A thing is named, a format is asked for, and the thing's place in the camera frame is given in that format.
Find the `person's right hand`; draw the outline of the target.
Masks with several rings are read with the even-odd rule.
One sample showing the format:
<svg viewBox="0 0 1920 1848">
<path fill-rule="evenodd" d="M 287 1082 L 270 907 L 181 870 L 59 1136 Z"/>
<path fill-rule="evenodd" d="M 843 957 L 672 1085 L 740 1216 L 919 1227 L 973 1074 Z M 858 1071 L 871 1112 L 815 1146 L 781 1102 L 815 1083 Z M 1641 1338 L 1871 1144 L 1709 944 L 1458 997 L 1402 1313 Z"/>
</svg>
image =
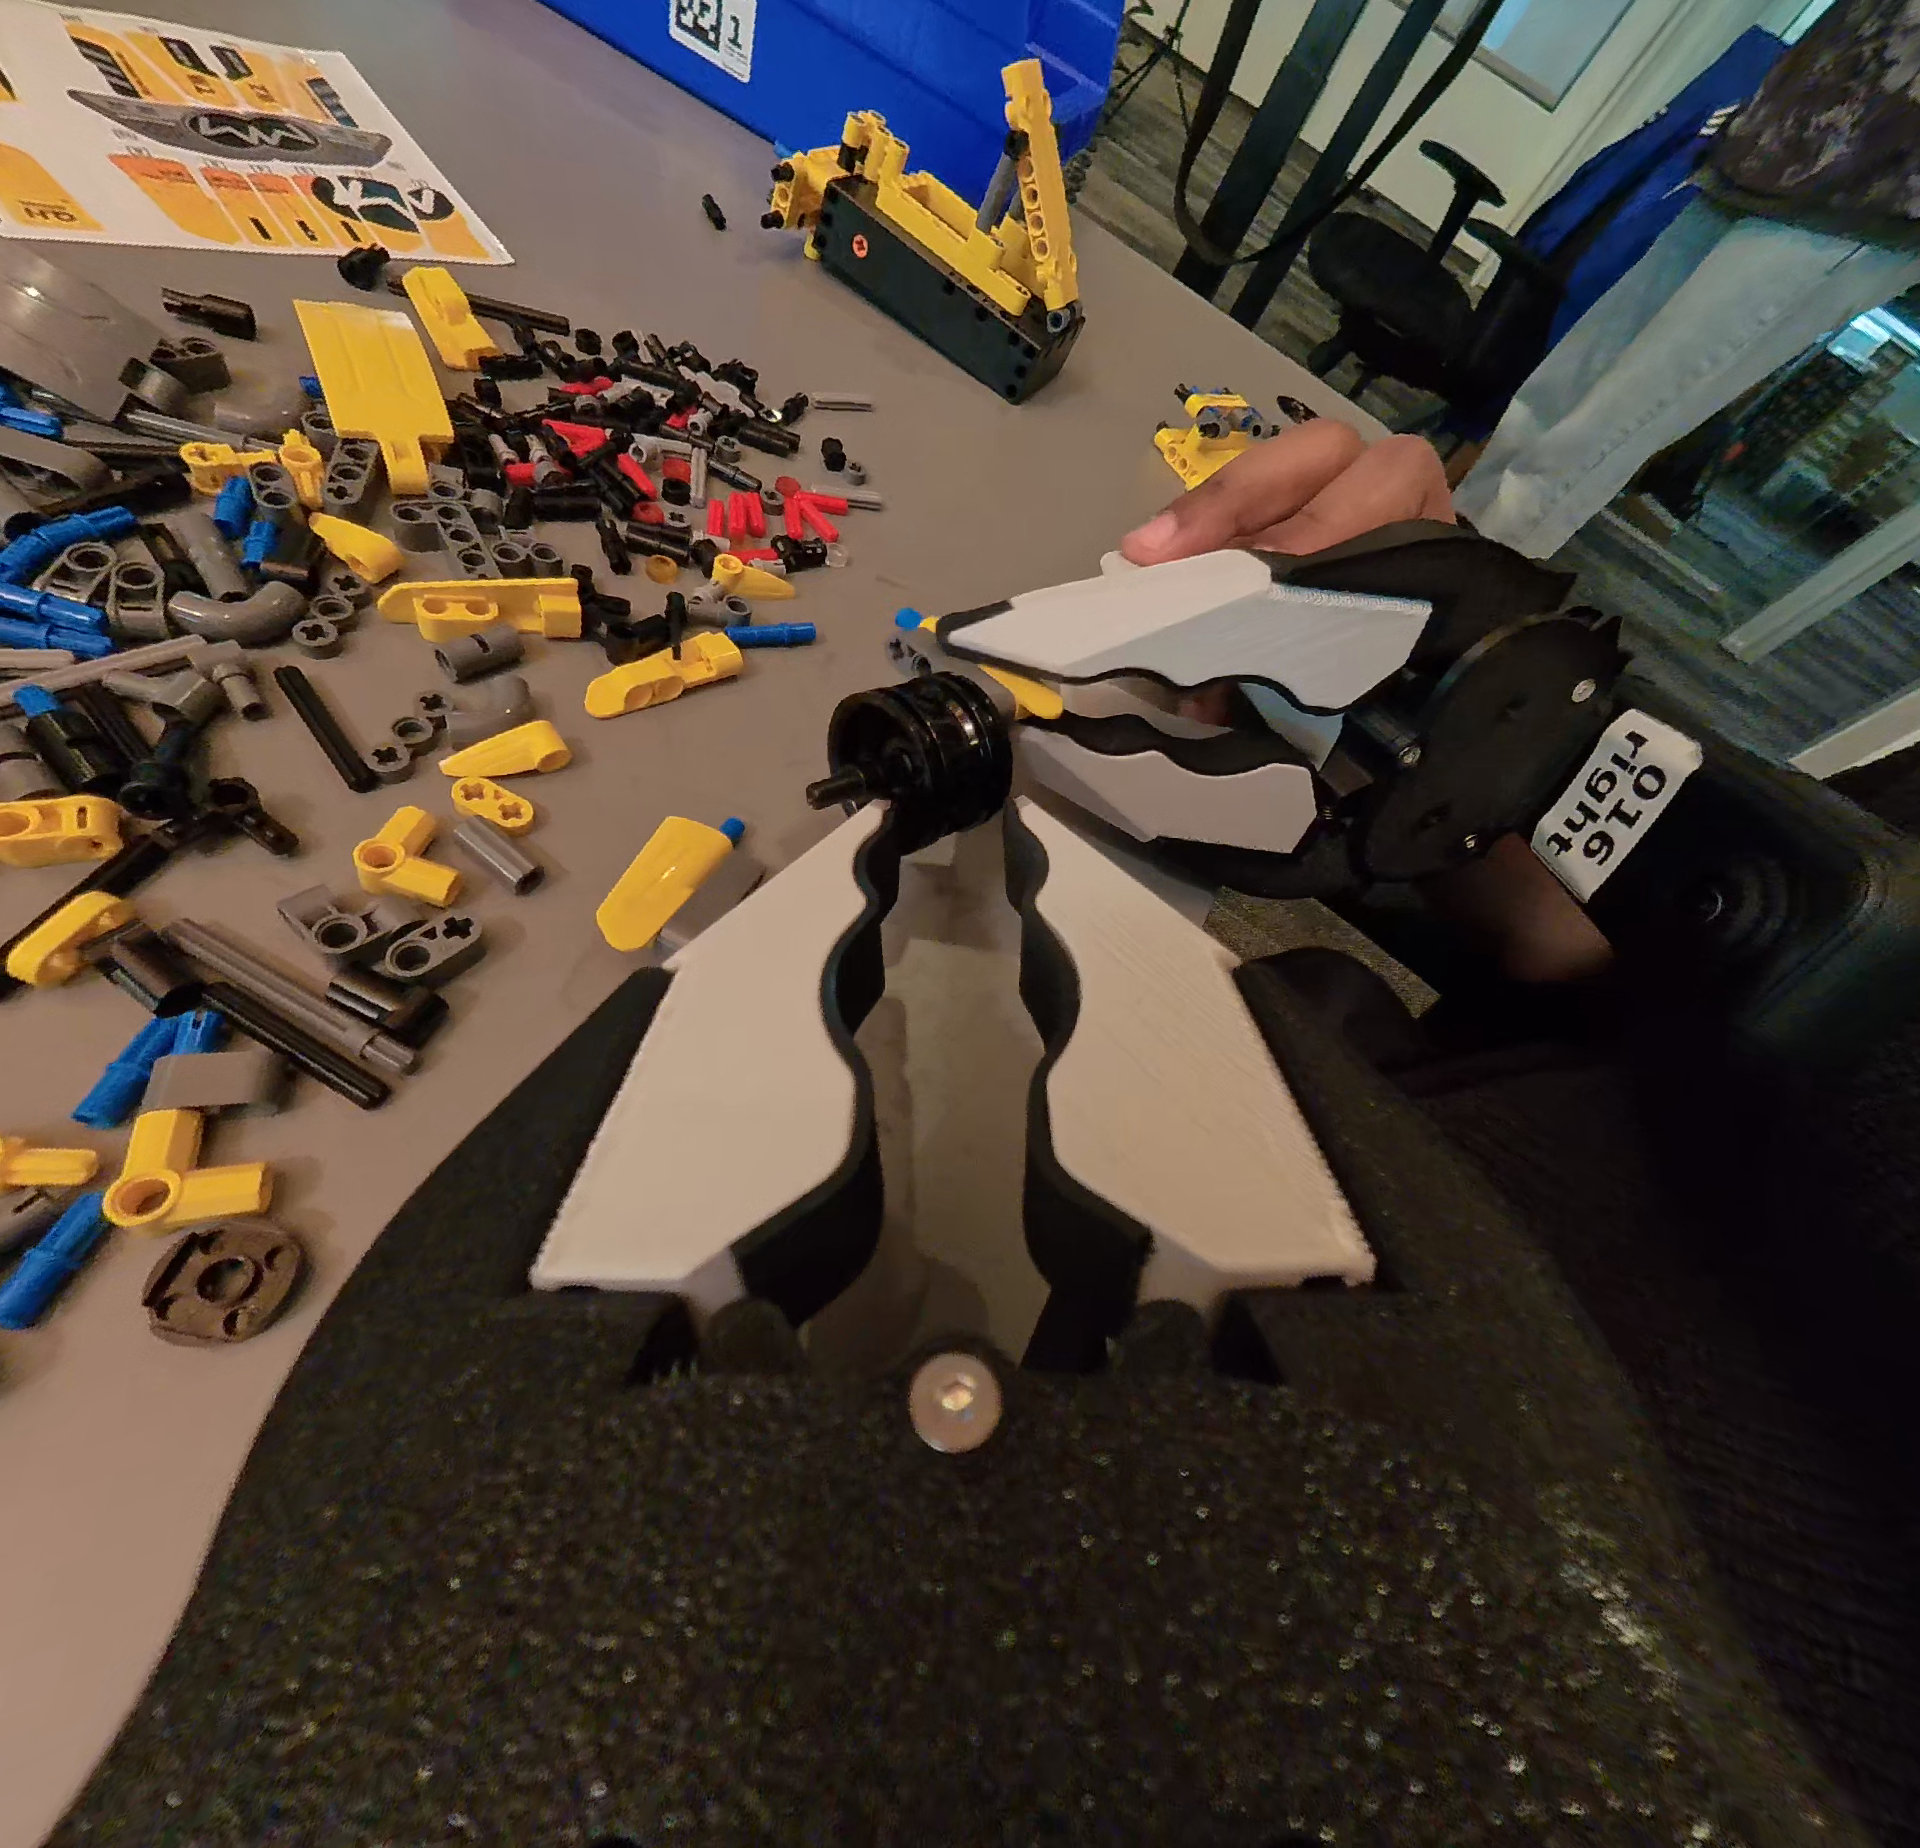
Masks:
<svg viewBox="0 0 1920 1848">
<path fill-rule="evenodd" d="M 1210 551 L 1309 555 L 1409 523 L 1454 523 L 1440 457 L 1421 438 L 1367 445 L 1341 420 L 1309 420 L 1257 445 L 1119 541 L 1136 567 Z M 1421 885 L 1428 912 L 1514 981 L 1546 987 L 1609 972 L 1616 952 L 1517 839 Z"/>
</svg>

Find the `blue storage bin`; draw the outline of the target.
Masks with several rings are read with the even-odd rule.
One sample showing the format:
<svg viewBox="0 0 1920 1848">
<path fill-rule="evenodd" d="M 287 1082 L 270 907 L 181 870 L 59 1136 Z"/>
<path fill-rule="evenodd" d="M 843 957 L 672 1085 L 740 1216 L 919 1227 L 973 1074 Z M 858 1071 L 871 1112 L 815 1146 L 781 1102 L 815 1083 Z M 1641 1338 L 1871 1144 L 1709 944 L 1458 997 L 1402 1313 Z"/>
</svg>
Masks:
<svg viewBox="0 0 1920 1848">
<path fill-rule="evenodd" d="M 539 0 L 790 150 L 872 109 L 975 196 L 1006 140 L 1003 69 L 1040 61 L 1063 160 L 1086 149 L 1128 0 Z"/>
</svg>

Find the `yellow toy vehicle build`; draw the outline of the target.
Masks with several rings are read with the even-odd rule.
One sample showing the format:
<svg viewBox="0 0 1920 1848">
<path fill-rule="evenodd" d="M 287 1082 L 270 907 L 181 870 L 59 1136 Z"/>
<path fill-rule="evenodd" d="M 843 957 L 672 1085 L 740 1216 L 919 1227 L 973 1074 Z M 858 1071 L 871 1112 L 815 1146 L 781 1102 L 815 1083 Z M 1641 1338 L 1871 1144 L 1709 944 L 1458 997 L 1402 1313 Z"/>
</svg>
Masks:
<svg viewBox="0 0 1920 1848">
<path fill-rule="evenodd" d="M 836 147 L 777 163 L 763 228 L 805 231 L 806 256 L 843 285 L 1024 403 L 1063 370 L 1085 312 L 1042 61 L 1008 64 L 1003 88 L 1003 150 L 982 204 L 913 171 L 907 143 L 858 109 Z"/>
</svg>

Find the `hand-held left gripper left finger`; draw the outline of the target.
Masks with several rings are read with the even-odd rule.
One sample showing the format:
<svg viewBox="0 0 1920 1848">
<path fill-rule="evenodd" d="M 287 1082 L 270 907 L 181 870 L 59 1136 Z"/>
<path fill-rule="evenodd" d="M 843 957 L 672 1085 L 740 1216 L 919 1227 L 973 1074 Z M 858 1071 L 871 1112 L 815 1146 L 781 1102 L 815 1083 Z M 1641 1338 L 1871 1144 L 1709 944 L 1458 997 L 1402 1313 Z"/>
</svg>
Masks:
<svg viewBox="0 0 1920 1848">
<path fill-rule="evenodd" d="M 748 1297 L 737 1247 L 856 1148 L 856 1073 L 825 1011 L 831 949 L 872 904 L 867 804 L 667 967 L 637 1055 L 532 1263 L 541 1291 Z"/>
</svg>

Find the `grey brick with yellow slope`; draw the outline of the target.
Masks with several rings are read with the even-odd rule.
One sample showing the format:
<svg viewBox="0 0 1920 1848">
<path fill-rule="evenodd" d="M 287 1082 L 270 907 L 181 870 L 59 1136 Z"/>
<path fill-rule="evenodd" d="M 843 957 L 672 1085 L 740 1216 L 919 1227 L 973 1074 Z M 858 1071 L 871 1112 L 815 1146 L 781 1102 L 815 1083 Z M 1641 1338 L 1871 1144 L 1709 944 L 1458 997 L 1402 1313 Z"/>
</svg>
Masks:
<svg viewBox="0 0 1920 1848">
<path fill-rule="evenodd" d="M 746 837 L 735 816 L 662 820 L 600 901 L 600 938 L 624 955 L 689 945 L 762 884 L 766 870 L 741 847 Z"/>
</svg>

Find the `pile of toy building pieces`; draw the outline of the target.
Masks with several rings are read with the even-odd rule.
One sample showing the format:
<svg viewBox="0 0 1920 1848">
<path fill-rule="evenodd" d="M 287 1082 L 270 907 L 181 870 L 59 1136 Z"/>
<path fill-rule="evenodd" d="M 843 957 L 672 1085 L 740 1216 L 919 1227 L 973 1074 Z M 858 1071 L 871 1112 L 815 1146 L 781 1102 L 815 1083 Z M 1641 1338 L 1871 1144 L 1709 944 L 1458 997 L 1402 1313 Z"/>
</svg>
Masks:
<svg viewBox="0 0 1920 1848">
<path fill-rule="evenodd" d="M 261 1216 L 266 1163 L 206 1163 L 215 1118 L 270 1113 L 287 1078 L 386 1107 L 447 1020 L 444 988 L 490 930 L 467 877 L 525 897 L 541 806 L 574 730 L 550 701 L 586 655 L 582 722 L 626 720 L 733 685 L 754 656 L 815 639 L 763 610 L 843 561 L 867 475 L 823 439 L 834 482 L 775 463 L 806 407 L 768 411 L 754 371 L 621 333 L 544 342 L 565 317 L 467 294 L 412 267 L 414 316 L 300 300 L 300 420 L 254 436 L 182 419 L 227 384 L 201 340 L 157 342 L 87 285 L 9 254 L 4 433 L 11 465 L 77 493 L 4 534 L 4 867 L 87 867 L 4 939 L 4 997 L 102 979 L 146 1011 L 74 1122 L 127 1133 L 120 1172 L 4 1140 L 4 1191 L 77 1195 L 4 1288 L 33 1327 L 108 1228 L 177 1236 Z M 140 901 L 177 856 L 250 841 L 282 861 L 319 846 L 234 765 L 227 720 L 296 719 L 359 803 L 396 801 L 345 854 L 354 890 L 317 881 L 282 919 L 322 981 L 177 899 Z"/>
</svg>

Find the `black swivel chair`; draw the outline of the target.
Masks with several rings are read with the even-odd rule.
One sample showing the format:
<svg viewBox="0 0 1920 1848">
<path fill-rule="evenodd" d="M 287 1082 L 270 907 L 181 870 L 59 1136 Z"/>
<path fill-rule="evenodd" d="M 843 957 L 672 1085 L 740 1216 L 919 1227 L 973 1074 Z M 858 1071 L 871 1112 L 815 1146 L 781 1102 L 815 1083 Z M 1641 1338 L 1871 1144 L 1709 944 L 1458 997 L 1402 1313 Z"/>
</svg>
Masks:
<svg viewBox="0 0 1920 1848">
<path fill-rule="evenodd" d="M 1354 357 L 1370 387 L 1389 377 L 1439 398 L 1450 411 L 1501 416 L 1501 403 L 1546 357 L 1565 299 L 1563 275 L 1496 223 L 1476 221 L 1503 207 L 1501 186 L 1440 143 L 1421 154 L 1454 180 L 1439 235 L 1419 244 L 1380 220 L 1339 211 L 1314 230 L 1308 273 L 1336 302 L 1336 333 L 1308 358 L 1330 375 Z M 1495 251 L 1496 278 L 1480 299 L 1451 275 L 1447 256 L 1459 235 Z"/>
</svg>

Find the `small yellow grey pin assembly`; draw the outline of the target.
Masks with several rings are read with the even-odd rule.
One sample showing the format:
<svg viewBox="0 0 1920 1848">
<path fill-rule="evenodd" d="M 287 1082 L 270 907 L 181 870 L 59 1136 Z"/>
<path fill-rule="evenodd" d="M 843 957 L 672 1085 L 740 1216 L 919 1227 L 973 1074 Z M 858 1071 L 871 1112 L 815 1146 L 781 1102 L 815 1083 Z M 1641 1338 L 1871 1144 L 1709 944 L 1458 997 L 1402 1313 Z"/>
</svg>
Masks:
<svg viewBox="0 0 1920 1848">
<path fill-rule="evenodd" d="M 1176 391 L 1188 420 L 1166 420 L 1155 432 L 1155 449 L 1183 492 L 1194 492 L 1240 454 L 1272 439 L 1275 420 L 1259 403 L 1233 391 Z"/>
</svg>

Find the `blue cloth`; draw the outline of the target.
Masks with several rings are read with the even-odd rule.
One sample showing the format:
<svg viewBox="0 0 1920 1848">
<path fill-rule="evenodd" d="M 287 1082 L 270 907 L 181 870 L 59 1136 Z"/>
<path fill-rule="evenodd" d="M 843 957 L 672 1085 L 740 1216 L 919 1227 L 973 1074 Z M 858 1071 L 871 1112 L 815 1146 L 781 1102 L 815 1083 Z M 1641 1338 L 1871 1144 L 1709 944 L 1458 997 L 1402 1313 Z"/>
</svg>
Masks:
<svg viewBox="0 0 1920 1848">
<path fill-rule="evenodd" d="M 1663 108 L 1600 150 L 1524 223 L 1520 244 L 1561 284 L 1535 358 L 1592 312 L 1696 201 L 1694 176 L 1731 117 L 1787 55 L 1764 28 L 1742 32 Z"/>
</svg>

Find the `black toy wheel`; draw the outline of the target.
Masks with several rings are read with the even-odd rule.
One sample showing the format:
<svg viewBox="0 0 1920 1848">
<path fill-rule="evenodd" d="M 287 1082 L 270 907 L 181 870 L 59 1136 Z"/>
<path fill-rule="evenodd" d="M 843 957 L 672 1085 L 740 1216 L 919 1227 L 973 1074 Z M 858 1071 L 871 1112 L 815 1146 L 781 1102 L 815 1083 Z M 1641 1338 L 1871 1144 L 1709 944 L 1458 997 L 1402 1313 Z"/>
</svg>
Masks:
<svg viewBox="0 0 1920 1848">
<path fill-rule="evenodd" d="M 982 685 L 948 672 L 844 697 L 830 714 L 825 761 L 806 804 L 882 804 L 904 856 L 986 825 L 1015 780 L 1003 710 Z"/>
</svg>

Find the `standing desk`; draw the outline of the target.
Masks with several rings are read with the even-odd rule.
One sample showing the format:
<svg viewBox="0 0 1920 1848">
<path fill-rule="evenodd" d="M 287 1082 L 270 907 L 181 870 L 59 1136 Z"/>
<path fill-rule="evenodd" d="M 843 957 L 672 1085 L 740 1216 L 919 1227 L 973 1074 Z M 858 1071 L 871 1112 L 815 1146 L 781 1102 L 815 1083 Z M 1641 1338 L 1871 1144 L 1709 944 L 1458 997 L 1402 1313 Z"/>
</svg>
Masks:
<svg viewBox="0 0 1920 1848">
<path fill-rule="evenodd" d="M 1244 140 L 1236 144 L 1214 197 L 1203 215 L 1188 204 L 1188 186 L 1203 147 L 1212 140 L 1220 114 L 1231 101 L 1246 46 L 1264 0 L 1231 0 L 1222 34 L 1216 44 L 1197 109 L 1188 124 L 1188 144 L 1175 171 L 1170 215 L 1183 236 L 1186 251 L 1175 267 L 1179 284 L 1204 300 L 1216 300 L 1233 273 L 1244 273 L 1231 300 L 1231 317 L 1259 328 L 1285 279 L 1314 235 L 1339 204 L 1347 204 L 1380 166 L 1424 124 L 1442 95 L 1468 69 L 1505 0 L 1483 0 L 1454 37 L 1450 55 L 1428 81 L 1370 147 L 1380 119 L 1402 88 L 1424 44 L 1436 32 L 1451 0 L 1410 0 L 1400 16 L 1370 72 L 1362 78 L 1336 130 L 1321 149 L 1299 196 L 1288 204 L 1273 236 L 1261 250 L 1246 241 L 1259 223 L 1261 208 L 1278 186 L 1292 149 L 1304 140 L 1309 114 L 1327 95 L 1336 63 L 1356 37 L 1370 0 L 1312 0 L 1306 24 L 1285 55 Z"/>
</svg>

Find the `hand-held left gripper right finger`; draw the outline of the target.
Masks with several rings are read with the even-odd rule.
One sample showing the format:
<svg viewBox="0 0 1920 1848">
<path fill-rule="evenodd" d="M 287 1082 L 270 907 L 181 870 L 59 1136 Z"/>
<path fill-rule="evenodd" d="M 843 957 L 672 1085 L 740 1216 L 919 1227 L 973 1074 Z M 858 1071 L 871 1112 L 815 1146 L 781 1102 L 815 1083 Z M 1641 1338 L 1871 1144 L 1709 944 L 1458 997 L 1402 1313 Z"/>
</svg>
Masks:
<svg viewBox="0 0 1920 1848">
<path fill-rule="evenodd" d="M 1377 1281 L 1240 960 L 1036 803 L 1008 811 L 1029 1093 L 1024 1239 L 1063 1291 Z"/>
</svg>

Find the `printed instruction sheet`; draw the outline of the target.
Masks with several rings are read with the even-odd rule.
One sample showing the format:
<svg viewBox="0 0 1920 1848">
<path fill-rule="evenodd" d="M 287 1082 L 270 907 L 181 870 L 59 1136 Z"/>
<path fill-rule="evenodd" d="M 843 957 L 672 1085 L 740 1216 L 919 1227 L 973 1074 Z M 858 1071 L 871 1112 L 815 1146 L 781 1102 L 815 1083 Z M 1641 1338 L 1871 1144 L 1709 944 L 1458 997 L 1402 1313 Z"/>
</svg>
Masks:
<svg viewBox="0 0 1920 1848">
<path fill-rule="evenodd" d="M 2 0 L 2 235 L 510 267 L 343 55 Z"/>
</svg>

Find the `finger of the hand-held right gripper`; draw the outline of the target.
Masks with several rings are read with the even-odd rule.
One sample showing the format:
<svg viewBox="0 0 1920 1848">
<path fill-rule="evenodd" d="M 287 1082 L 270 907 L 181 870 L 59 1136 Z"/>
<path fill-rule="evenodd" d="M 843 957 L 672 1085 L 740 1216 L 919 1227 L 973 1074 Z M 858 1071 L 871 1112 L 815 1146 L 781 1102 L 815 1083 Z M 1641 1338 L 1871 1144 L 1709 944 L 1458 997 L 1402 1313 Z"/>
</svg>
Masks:
<svg viewBox="0 0 1920 1848">
<path fill-rule="evenodd" d="M 937 637 L 954 656 L 1057 686 L 1259 685 L 1344 713 L 1412 659 L 1429 621 L 1429 600 L 1308 588 L 1252 551 L 1212 551 L 948 614 Z"/>
<path fill-rule="evenodd" d="M 1158 685 L 1092 685 L 1036 716 L 1036 782 L 1141 846 L 1292 854 L 1323 824 L 1306 756 L 1269 730 L 1194 719 Z"/>
</svg>

